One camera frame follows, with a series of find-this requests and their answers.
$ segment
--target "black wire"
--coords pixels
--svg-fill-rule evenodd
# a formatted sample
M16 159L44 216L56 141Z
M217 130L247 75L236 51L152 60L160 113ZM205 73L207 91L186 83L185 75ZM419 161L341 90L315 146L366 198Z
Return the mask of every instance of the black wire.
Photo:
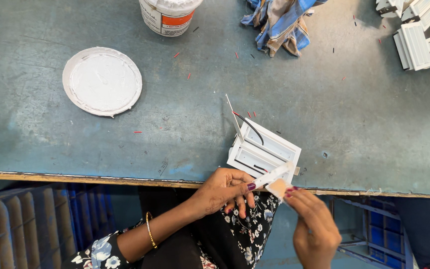
M240 115L238 115L238 114L235 114L235 115L237 115L240 119L242 119L244 122L246 122L247 124L248 124L248 126L250 126L250 128L252 128L253 129L253 131L254 132L256 132L257 133L257 135L258 135L258 137L261 139L261 145L265 145L265 143L263 142L263 138L261 137L261 135L260 135L260 133L253 127L253 125L251 125L247 120L245 120L242 116L240 116Z
M262 169L263 171L265 171L265 172L266 172L265 168L259 167L259 166L258 166L258 165L256 165L256 164L254 164L253 166L254 166L255 168Z

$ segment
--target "white bucket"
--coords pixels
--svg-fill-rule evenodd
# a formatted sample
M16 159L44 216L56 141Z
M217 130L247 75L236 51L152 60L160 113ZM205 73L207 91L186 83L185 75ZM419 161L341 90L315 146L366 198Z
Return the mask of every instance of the white bucket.
M179 36L187 31L195 8L203 0L139 0L145 24L163 36Z

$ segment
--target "woman's left hand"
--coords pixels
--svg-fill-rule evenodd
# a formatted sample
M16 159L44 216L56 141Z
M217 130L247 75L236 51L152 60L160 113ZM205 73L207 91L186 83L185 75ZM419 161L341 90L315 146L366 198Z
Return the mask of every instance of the woman's left hand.
M226 203L225 212L230 212L235 207L234 198L239 208L239 216L246 217L245 199L250 207L255 207L253 193L255 180L246 172L229 169L218 168L204 184L190 197L190 202L195 208L195 213L198 218L215 213L220 210Z

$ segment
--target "plaid cloth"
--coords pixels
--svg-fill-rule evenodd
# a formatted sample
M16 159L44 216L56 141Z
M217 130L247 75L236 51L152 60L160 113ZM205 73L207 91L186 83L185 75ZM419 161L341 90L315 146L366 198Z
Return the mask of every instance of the plaid cloth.
M258 50L270 49L273 57L283 45L297 57L300 50L310 44L308 29L303 15L314 5L327 0L247 0L255 12L245 15L241 20L244 25L259 26L261 33L255 38Z

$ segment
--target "bucket lid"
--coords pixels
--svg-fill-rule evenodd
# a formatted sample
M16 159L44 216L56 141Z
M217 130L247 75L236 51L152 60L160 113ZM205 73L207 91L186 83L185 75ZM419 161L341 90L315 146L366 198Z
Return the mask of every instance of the bucket lid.
M197 8L203 0L146 0L152 6L163 7L172 11L192 10Z
M81 109L111 116L130 109L142 91L142 76L127 55L111 48L78 52L63 70L64 91Z

